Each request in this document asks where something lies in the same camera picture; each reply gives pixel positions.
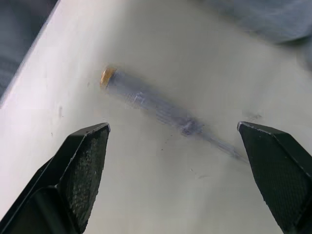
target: gray fabric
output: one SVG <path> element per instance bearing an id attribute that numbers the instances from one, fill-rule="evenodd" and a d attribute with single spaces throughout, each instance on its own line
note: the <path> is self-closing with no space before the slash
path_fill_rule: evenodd
<path id="1" fill-rule="evenodd" d="M 273 43 L 311 34 L 311 0 L 204 0 L 236 23 Z"/>

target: dark floor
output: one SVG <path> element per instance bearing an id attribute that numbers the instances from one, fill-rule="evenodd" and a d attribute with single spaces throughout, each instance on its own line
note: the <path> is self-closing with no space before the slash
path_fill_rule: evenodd
<path id="1" fill-rule="evenodd" d="M 0 1 L 0 97 L 57 0 Z"/>

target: white surface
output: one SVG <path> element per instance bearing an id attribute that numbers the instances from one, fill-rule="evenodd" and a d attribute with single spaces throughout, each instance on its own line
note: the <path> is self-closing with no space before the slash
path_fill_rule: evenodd
<path id="1" fill-rule="evenodd" d="M 110 63 L 141 74 L 241 153 L 236 124 L 256 115 L 312 152 L 312 81 L 296 52 L 186 0 L 63 0 L 0 111 L 0 216 L 67 135 L 108 121 L 87 234 L 280 234 L 248 166 L 100 90 Z"/>

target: textured gripper pad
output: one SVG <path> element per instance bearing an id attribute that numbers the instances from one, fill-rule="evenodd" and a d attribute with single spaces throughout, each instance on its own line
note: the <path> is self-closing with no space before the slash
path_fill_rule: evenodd
<path id="1" fill-rule="evenodd" d="M 107 139 L 105 128 L 86 135 L 60 183 L 60 193 L 80 234 L 86 229 L 98 194 Z"/>
<path id="2" fill-rule="evenodd" d="M 284 233 L 311 222 L 312 158 L 291 135 L 261 125 L 239 125 L 255 182 Z"/>

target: white table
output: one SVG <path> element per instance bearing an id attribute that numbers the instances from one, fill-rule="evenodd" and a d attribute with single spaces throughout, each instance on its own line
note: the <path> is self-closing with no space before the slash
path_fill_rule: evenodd
<path id="1" fill-rule="evenodd" d="M 291 133 L 312 152 L 311 74 L 297 51 L 186 0 L 62 0 L 0 111 L 0 217 L 67 135 L 109 122 L 87 234 L 280 234 L 251 170 L 100 90 L 116 64 L 246 154 L 236 124 Z"/>

